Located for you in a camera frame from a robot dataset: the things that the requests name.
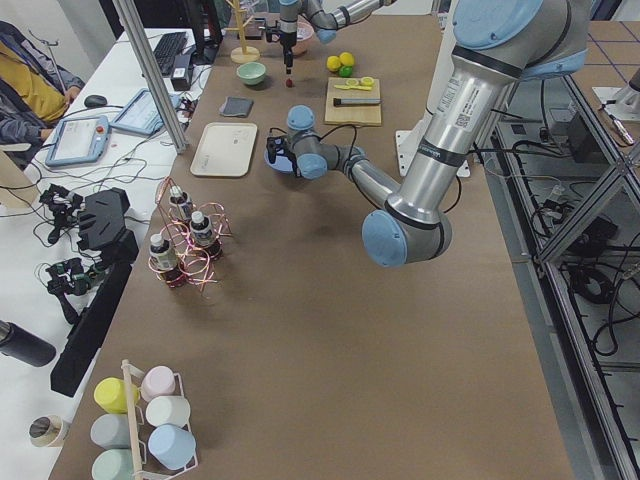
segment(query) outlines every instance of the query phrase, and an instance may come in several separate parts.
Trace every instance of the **white tray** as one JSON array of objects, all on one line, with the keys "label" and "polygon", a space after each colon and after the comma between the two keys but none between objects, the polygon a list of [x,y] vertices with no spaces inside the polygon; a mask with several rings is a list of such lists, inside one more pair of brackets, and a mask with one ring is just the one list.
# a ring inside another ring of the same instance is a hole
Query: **white tray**
[{"label": "white tray", "polygon": [[241,177],[249,171],[258,133],[255,123],[213,122],[204,127],[191,163],[198,177]]}]

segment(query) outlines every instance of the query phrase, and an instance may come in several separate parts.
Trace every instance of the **white cylinder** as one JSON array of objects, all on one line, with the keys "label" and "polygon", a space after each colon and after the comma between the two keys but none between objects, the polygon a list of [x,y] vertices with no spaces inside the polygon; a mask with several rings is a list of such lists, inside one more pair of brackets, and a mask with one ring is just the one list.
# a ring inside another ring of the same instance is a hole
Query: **white cylinder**
[{"label": "white cylinder", "polygon": [[156,397],[147,405],[147,421],[154,427],[164,424],[184,427],[191,415],[189,401],[178,395]]}]

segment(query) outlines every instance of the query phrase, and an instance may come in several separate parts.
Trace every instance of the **green bowl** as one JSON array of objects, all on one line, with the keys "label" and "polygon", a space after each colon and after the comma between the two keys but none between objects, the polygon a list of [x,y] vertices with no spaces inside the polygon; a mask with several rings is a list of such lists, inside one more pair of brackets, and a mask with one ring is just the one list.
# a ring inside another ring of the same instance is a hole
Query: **green bowl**
[{"label": "green bowl", "polygon": [[260,62],[245,63],[238,67],[236,75],[245,85],[257,85],[267,75],[267,67]]}]

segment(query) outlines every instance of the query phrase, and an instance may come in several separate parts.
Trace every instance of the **blue joint cap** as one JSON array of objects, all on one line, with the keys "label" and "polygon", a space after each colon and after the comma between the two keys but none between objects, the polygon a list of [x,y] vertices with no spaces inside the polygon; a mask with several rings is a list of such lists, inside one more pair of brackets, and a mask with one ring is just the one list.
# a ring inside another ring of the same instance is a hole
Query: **blue joint cap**
[{"label": "blue joint cap", "polygon": [[453,33],[470,50],[485,50],[511,40],[531,23],[544,0],[460,0]]},{"label": "blue joint cap", "polygon": [[320,29],[316,32],[316,37],[318,37],[318,40],[320,40],[320,43],[322,43],[323,45],[332,42],[337,35],[338,34],[335,30]]},{"label": "blue joint cap", "polygon": [[568,57],[563,57],[553,62],[534,65],[522,72],[521,80],[545,79],[560,77],[577,72],[582,68],[587,59],[587,51],[583,50]]},{"label": "blue joint cap", "polygon": [[291,130],[303,131],[313,128],[316,117],[306,105],[296,105],[289,110],[287,115],[287,126]]},{"label": "blue joint cap", "polygon": [[327,161],[317,153],[303,153],[298,156],[300,174],[307,180],[315,180],[327,173]]},{"label": "blue joint cap", "polygon": [[407,239],[388,212],[376,210],[367,215],[362,224],[362,241],[378,265],[399,267],[407,263]]}]

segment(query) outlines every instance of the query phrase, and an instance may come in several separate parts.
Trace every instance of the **black bottle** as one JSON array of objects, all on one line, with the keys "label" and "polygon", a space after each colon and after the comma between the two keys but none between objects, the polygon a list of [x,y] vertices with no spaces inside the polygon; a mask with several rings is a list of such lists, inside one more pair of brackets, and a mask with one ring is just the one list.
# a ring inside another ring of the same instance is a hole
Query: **black bottle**
[{"label": "black bottle", "polygon": [[174,185],[169,190],[169,195],[169,203],[176,209],[178,219],[184,223],[189,223],[193,213],[193,202],[189,194],[183,192],[179,186]]},{"label": "black bottle", "polygon": [[182,264],[176,255],[176,250],[169,240],[161,234],[151,235],[149,256],[153,266],[160,270],[160,276],[170,287],[180,287],[187,282],[187,276],[182,271]]},{"label": "black bottle", "polygon": [[222,244],[218,238],[215,238],[211,220],[199,210],[194,210],[191,214],[191,223],[189,224],[191,236],[196,245],[209,254],[211,260],[217,260],[222,255]]},{"label": "black bottle", "polygon": [[0,320],[0,352],[34,367],[42,367],[56,356],[56,349],[49,342],[45,342],[18,325],[2,320]]}]

